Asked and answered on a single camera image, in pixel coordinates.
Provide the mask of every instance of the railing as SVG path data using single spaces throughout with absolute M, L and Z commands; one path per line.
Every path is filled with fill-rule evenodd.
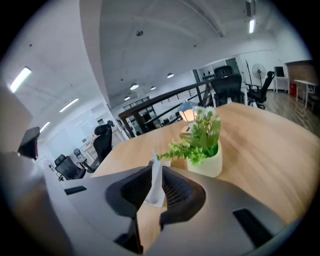
M 134 117 L 134 119 L 135 119 L 137 125 L 139 126 L 140 130 L 142 131 L 142 133 L 147 133 L 147 132 L 152 131 L 152 130 L 157 128 L 155 126 L 155 124 L 154 124 L 155 121 L 157 121 L 160 124 L 159 118 L 163 117 L 165 114 L 169 113 L 170 111 L 178 108 L 182 104 L 182 102 L 177 104 L 177 105 L 175 105 L 175 106 L 173 106 L 173 107 L 171 107 L 171 108 L 169 108 L 169 109 L 167 109 L 163 113 L 161 113 L 161 114 L 157 115 L 156 117 L 154 117 L 154 118 L 152 118 L 150 120 L 147 120 L 147 121 L 145 121 L 144 118 L 140 115 L 140 113 L 139 113 L 140 111 L 143 111 L 146 108 L 151 107 L 151 106 L 153 106 L 153 105 L 155 105 L 157 103 L 163 102 L 165 100 L 170 101 L 169 98 L 171 98 L 173 96 L 176 96 L 178 100 L 181 100 L 181 99 L 179 99 L 178 94 L 180 94 L 182 92 L 189 91 L 189 95 L 191 96 L 190 90 L 194 89 L 194 88 L 196 89 L 196 95 L 191 96 L 190 98 L 188 98 L 188 101 L 190 101 L 190 100 L 192 100 L 192 99 L 197 97 L 197 99 L 199 100 L 198 105 L 199 106 L 203 106 L 203 107 L 207 107 L 207 106 L 209 106 L 209 105 L 211 105 L 213 103 L 213 101 L 211 99 L 211 94 L 210 94 L 210 86 L 209 86 L 210 81 L 211 80 L 206 80 L 206 81 L 203 81 L 203 82 L 195 83 L 195 84 L 192 84 L 192 85 L 189 85 L 189 86 L 186 86 L 186 87 L 182 87 L 182 88 L 179 88 L 179 89 L 164 93 L 164 94 L 159 95 L 157 97 L 151 98 L 150 100 L 145 101 L 145 102 L 143 102 L 143 103 L 141 103 L 139 105 L 136 105 L 136 106 L 134 106 L 134 107 L 132 107 L 130 109 L 127 109 L 124 112 L 120 113 L 118 116 L 122 120 L 125 128 L 129 132 L 131 137 L 135 137 L 135 134 L 133 133 L 132 128 L 130 127 L 130 125 L 127 122 L 127 118 L 129 118 L 131 116 Z M 199 87 L 202 86 L 202 85 L 206 85 L 205 86 L 205 90 L 200 92 Z M 177 116 L 173 120 L 163 124 L 162 126 L 172 124 L 172 123 L 174 123 L 174 122 L 176 122 L 176 121 L 178 121 L 180 119 L 181 119 L 181 117 Z

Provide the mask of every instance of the white wall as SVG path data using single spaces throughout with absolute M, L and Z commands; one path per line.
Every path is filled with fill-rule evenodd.
M 266 73 L 268 71 L 274 71 L 275 67 L 283 67 L 284 76 L 288 76 L 287 66 L 281 61 L 278 51 L 276 50 L 262 50 L 249 53 L 243 53 L 239 55 L 240 61 L 242 63 L 242 68 L 244 71 L 245 82 L 250 84 L 250 76 L 247 69 L 246 60 L 249 65 L 249 70 L 251 74 L 251 80 L 253 85 L 261 85 L 260 79 L 256 78 L 252 73 L 252 68 L 254 64 L 261 64 L 264 66 Z M 267 75 L 262 79 L 262 84 L 264 84 Z M 275 86 L 275 81 L 272 81 L 269 89 L 273 89 Z M 285 83 L 278 83 L 278 89 L 287 89 L 288 85 Z
M 269 26 L 275 37 L 280 61 L 290 63 L 312 60 L 303 39 L 282 14 L 274 11 L 270 17 Z

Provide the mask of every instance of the floor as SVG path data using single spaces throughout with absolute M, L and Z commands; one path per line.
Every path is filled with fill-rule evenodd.
M 310 107 L 305 109 L 302 100 L 296 102 L 296 98 L 285 92 L 268 91 L 265 110 L 282 116 L 309 130 L 320 137 L 320 116 L 312 113 Z

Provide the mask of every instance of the white ceiling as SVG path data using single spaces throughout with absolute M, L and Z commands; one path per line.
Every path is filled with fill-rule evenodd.
M 69 111 L 59 110 L 75 98 L 79 101 L 70 109 L 101 95 L 86 54 L 77 0 L 51 2 L 25 25 L 1 63 L 7 86 L 25 66 L 31 74 L 15 95 L 35 126 L 63 119 Z
M 145 94 L 152 86 L 166 82 L 167 74 L 177 72 L 183 55 L 192 54 L 194 45 L 201 47 L 208 40 L 220 40 L 212 26 L 186 3 L 191 0 L 103 0 L 99 39 L 101 65 L 111 107 L 124 102 L 135 91 Z M 248 33 L 249 18 L 245 0 L 193 0 L 223 32 Z M 264 30 L 270 7 L 257 2 L 256 31 Z M 142 30 L 143 35 L 136 36 Z M 197 68 L 186 63 L 183 72 Z
M 124 102 L 132 83 L 140 85 L 135 92 L 145 94 L 152 86 L 167 82 L 169 72 L 179 75 L 198 68 L 192 61 L 183 66 L 177 63 L 183 56 L 199 52 L 202 44 L 221 40 L 186 3 L 196 3 L 224 37 L 248 33 L 245 0 L 94 1 L 101 2 L 95 5 L 100 24 L 89 28 L 99 30 L 96 50 L 109 98 L 105 100 L 112 108 Z M 257 31 L 265 30 L 270 12 L 262 0 L 257 1 Z M 63 119 L 65 114 L 59 110 L 75 98 L 79 101 L 71 109 L 101 98 L 101 82 L 97 83 L 101 80 L 93 72 L 96 66 L 89 62 L 81 23 L 79 0 L 53 1 L 25 26 L 1 63 L 7 86 L 25 66 L 31 69 L 15 94 L 33 115 L 34 125 Z M 137 30 L 143 30 L 143 36 L 137 37 Z

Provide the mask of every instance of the wooden panel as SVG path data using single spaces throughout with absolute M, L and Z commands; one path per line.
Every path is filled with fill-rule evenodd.
M 223 167 L 217 179 L 231 182 L 275 211 L 286 223 L 306 212 L 319 183 L 320 139 L 271 112 L 231 103 L 216 109 L 221 118 Z M 145 166 L 179 141 L 180 121 L 121 142 L 94 177 Z M 178 159 L 173 167 L 187 170 Z M 165 207 L 143 205 L 138 211 L 141 243 L 147 250 L 160 233 Z

